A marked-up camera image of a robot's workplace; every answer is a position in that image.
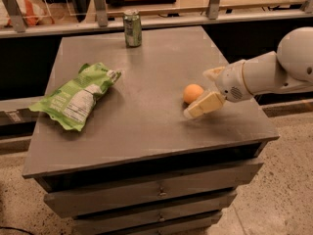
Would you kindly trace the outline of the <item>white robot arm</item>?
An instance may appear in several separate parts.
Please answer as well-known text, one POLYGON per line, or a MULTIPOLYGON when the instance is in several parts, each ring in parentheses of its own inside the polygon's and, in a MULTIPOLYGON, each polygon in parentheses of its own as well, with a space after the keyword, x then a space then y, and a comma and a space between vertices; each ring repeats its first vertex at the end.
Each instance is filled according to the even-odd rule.
POLYGON ((313 90, 313 27, 297 28, 280 41, 276 51, 203 75, 216 87, 205 90, 184 111, 186 118, 198 118, 217 111, 226 101, 241 102, 268 93, 289 94, 313 90))

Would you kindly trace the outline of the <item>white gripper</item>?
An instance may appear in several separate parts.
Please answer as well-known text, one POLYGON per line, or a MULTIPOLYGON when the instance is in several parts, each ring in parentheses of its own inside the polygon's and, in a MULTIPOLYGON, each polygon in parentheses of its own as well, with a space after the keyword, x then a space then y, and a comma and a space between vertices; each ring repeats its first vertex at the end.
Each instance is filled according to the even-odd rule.
POLYGON ((222 94, 216 91, 203 92, 195 102, 187 107, 184 116, 186 118, 198 118, 219 110, 225 104, 226 99, 230 102, 249 100, 252 95, 246 88, 244 81, 245 62, 245 60, 240 60, 225 68, 205 70, 203 76, 210 81, 215 81, 216 87, 222 94))

